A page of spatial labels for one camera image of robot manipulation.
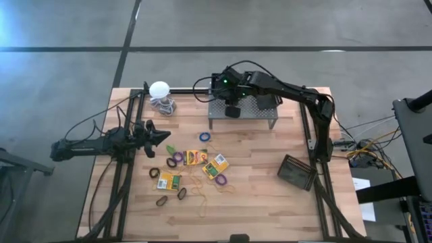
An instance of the gray floor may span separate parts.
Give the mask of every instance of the gray floor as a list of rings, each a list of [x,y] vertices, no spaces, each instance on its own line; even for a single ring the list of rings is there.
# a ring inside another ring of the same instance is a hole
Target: gray floor
[[[134,0],[0,0],[0,47],[120,47]],[[143,0],[132,46],[432,45],[432,15],[421,0]],[[52,164],[50,145],[107,106],[120,53],[0,53],[0,146]],[[164,80],[190,87],[226,65],[251,59],[283,81],[330,86],[345,126],[391,115],[392,101],[432,88],[432,52],[129,53],[121,87]],[[244,65],[240,70],[254,70]],[[103,117],[97,118],[98,125]],[[390,121],[364,138],[396,129]],[[88,134],[91,124],[71,134]],[[356,134],[362,128],[353,130]],[[412,169],[402,139],[387,149],[404,176]],[[20,211],[19,240],[71,240],[93,158],[35,174]],[[374,239],[402,232],[367,223]]]

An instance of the black rubber band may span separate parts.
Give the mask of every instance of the black rubber band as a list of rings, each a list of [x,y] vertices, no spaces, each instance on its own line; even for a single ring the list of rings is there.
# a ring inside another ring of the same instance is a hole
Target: black rubber band
[[[175,162],[172,158],[167,158],[167,165],[170,168],[177,167],[177,162]]]
[[[168,201],[167,196],[162,196],[159,200],[156,201],[157,206],[163,206]]]
[[[186,188],[182,188],[182,189],[177,193],[178,200],[182,200],[182,199],[185,197],[186,192],[187,192]]]
[[[148,175],[152,178],[155,179],[156,177],[158,177],[161,174],[161,171],[159,170],[159,168],[151,168],[150,171],[148,172]]]

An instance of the blue rubber band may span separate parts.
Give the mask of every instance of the blue rubber band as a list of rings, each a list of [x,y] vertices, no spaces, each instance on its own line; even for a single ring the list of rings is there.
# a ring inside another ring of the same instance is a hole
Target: blue rubber band
[[[201,132],[200,141],[201,142],[207,142],[208,140],[210,140],[210,133],[209,132]]]

